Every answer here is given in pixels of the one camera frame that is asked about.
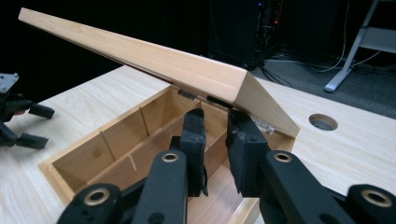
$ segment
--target dark floor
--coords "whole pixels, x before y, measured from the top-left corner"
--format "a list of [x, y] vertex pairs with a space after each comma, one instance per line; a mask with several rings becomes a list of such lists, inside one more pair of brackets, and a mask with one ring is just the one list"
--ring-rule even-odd
[[291, 59], [269, 59], [264, 64], [264, 71], [257, 67], [251, 71], [252, 74], [296, 90], [396, 119], [395, 64], [374, 66], [362, 63], [333, 93], [327, 93], [323, 88], [340, 68], [318, 72], [315, 70], [321, 71], [327, 68], [315, 67], [312, 64]]

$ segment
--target light wood tabletop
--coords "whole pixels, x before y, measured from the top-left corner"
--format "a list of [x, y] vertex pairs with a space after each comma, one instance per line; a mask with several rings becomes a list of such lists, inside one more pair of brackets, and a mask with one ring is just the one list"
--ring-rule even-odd
[[[351, 185], [365, 183], [396, 194], [395, 119], [265, 80], [259, 82], [301, 128], [292, 152], [322, 185], [346, 194]], [[12, 131], [45, 136], [49, 142], [41, 150], [0, 148], [0, 223], [55, 223], [64, 204], [38, 164], [169, 85], [122, 66], [41, 102], [55, 110], [52, 119], [14, 116], [6, 123]], [[309, 122], [313, 114], [335, 119], [337, 129], [314, 127]], [[257, 221], [257, 210], [253, 217], [243, 212], [253, 201], [243, 201], [228, 221]]]

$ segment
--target circular hole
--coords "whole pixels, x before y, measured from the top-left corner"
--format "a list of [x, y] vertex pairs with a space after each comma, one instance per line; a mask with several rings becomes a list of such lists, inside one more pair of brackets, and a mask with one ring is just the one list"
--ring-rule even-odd
[[291, 161], [291, 157], [290, 157], [289, 155], [287, 155], [287, 154], [284, 154], [284, 153], [276, 153], [276, 154], [274, 155], [274, 157], [275, 157], [275, 159], [276, 159], [277, 161], [282, 161], [282, 162], [289, 162], [289, 161]]
[[162, 158], [163, 161], [172, 162], [178, 160], [178, 155], [175, 153], [166, 153], [165, 155], [162, 156]]
[[319, 218], [320, 218], [320, 220], [323, 223], [326, 223], [326, 224], [338, 224], [338, 223], [340, 223], [337, 218], [335, 218], [335, 217], [333, 217], [332, 215], [329, 215], [329, 214], [321, 214], [319, 216]]
[[309, 122], [323, 131], [333, 131], [338, 128], [338, 123], [335, 119], [322, 114], [313, 114], [309, 116]]
[[95, 192], [93, 195], [91, 195], [91, 200], [99, 200], [101, 198], [103, 198], [103, 196], [105, 196], [105, 194], [103, 192]]
[[162, 224], [165, 221], [165, 216], [162, 213], [153, 213], [148, 217], [149, 224]]
[[110, 196], [110, 191], [105, 188], [99, 188], [92, 190], [84, 198], [84, 203], [90, 206], [98, 205], [103, 203]]
[[389, 197], [387, 197], [387, 195], [372, 190], [372, 189], [365, 189], [361, 192], [361, 196], [363, 196], [363, 198], [372, 204], [375, 204], [377, 206], [380, 207], [391, 207], [392, 206], [392, 201], [390, 200]]

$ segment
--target metal stand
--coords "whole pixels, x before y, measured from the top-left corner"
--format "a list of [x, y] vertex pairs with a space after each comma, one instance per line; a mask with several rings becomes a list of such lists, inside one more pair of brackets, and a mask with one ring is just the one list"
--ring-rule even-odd
[[374, 0], [366, 18], [364, 19], [363, 25], [355, 38], [355, 42], [352, 45], [344, 67], [341, 71], [332, 78], [332, 80], [324, 87], [326, 92], [334, 92], [335, 89], [341, 84], [341, 82], [347, 77], [347, 75], [352, 70], [350, 65], [352, 64], [353, 58], [355, 57], [358, 48], [367, 49], [378, 49], [381, 51], [396, 53], [396, 31], [379, 29], [374, 27], [369, 27], [370, 19], [372, 18], [376, 6], [380, 0]]

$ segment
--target wooden lid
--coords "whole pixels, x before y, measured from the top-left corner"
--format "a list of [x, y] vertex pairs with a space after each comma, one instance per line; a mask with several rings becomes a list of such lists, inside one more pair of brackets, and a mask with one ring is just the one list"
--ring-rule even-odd
[[247, 70], [22, 8], [20, 21], [116, 62], [203, 92], [295, 137], [300, 128]]

